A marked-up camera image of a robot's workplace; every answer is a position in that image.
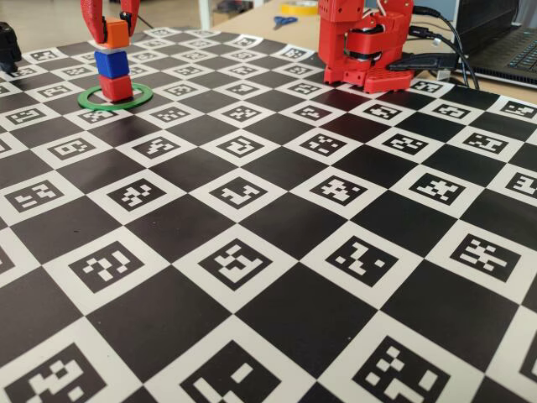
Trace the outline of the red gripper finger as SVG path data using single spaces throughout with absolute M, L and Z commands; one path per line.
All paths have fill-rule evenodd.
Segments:
M 119 18 L 127 22 L 128 34 L 132 36 L 138 19 L 140 0 L 121 0 Z
M 91 36 L 98 44 L 107 40 L 106 20 L 102 14 L 102 0 L 80 0 L 81 13 Z

